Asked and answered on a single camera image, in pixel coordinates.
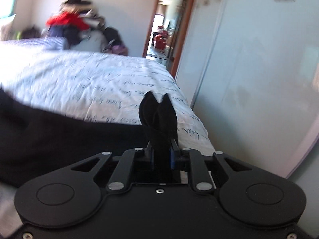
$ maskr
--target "gripped black fabric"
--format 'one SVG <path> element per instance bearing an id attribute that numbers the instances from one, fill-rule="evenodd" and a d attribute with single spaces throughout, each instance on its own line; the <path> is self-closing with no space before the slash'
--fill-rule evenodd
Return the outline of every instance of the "gripped black fabric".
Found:
<path id="1" fill-rule="evenodd" d="M 147 92 L 141 101 L 138 111 L 145 134 L 155 153 L 154 162 L 160 183 L 174 183 L 173 172 L 170 167 L 171 139 L 178 143 L 177 116 L 168 94 L 158 103 L 152 92 Z"/>
<path id="2" fill-rule="evenodd" d="M 0 89 L 0 180 L 26 181 L 103 151 L 146 148 L 142 126 L 89 123 L 25 106 Z"/>

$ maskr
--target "red garment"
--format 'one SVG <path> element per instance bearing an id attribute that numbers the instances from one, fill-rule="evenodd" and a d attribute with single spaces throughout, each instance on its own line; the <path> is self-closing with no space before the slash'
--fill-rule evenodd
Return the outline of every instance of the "red garment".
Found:
<path id="1" fill-rule="evenodd" d="M 72 25 L 77 27 L 79 30 L 86 30 L 90 28 L 81 18 L 79 14 L 71 14 L 63 12 L 60 15 L 50 17 L 46 25 Z"/>

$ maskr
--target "bed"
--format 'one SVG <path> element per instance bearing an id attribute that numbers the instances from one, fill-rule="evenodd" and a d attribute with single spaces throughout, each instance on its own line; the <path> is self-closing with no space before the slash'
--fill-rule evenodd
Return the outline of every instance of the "bed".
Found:
<path id="1" fill-rule="evenodd" d="M 146 58 L 71 50 L 41 51 L 3 46 L 0 83 L 16 100 L 32 107 L 91 122 L 139 125 L 138 107 L 148 91 L 158 101 L 169 93 L 178 119 L 180 147 L 212 155 L 207 131 L 165 66 Z M 21 221 L 15 189 L 0 184 L 0 234 Z"/>

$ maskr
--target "door frame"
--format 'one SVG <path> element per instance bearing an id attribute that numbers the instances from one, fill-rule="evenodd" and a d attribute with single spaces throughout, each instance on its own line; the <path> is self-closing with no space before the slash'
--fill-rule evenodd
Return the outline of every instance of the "door frame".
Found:
<path id="1" fill-rule="evenodd" d="M 157 4 L 158 4 L 159 0 L 155 0 L 154 1 L 154 9 L 153 9 L 153 13 L 152 13 L 152 17 L 149 23 L 149 28 L 147 31 L 147 35 L 146 35 L 146 41 L 145 41 L 145 46 L 144 46 L 144 51 L 143 51 L 143 57 L 146 57 L 147 54 L 147 49 L 148 49 L 148 44 L 149 44 L 149 39 L 151 36 L 151 32 L 152 32 L 152 26 L 153 26 L 153 21 L 154 21 L 154 16 L 156 13 L 156 9 L 157 9 Z M 176 56 L 174 58 L 174 62 L 172 65 L 172 68 L 170 70 L 170 74 L 173 76 L 173 78 L 175 78 L 176 72 L 177 72 L 177 68 L 178 68 L 178 64 L 180 62 L 180 58 L 181 58 L 181 53 L 183 50 L 183 46 L 184 46 L 184 42 L 185 42 L 185 38 L 186 38 L 186 34 L 187 34 L 187 29 L 189 26 L 189 21 L 190 21 L 190 16 L 192 14 L 192 10 L 193 10 L 193 5 L 194 5 L 195 0 L 188 0 L 184 15 L 183 15 L 183 20 L 181 22 L 180 28 L 179 28 L 179 39 L 178 42 L 176 44 Z"/>

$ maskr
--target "pillow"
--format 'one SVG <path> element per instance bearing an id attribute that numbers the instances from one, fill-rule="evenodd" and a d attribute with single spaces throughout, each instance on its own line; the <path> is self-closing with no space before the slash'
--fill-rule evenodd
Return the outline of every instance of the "pillow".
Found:
<path id="1" fill-rule="evenodd" d="M 10 40 L 12 37 L 12 25 L 15 14 L 0 19 L 0 41 Z"/>

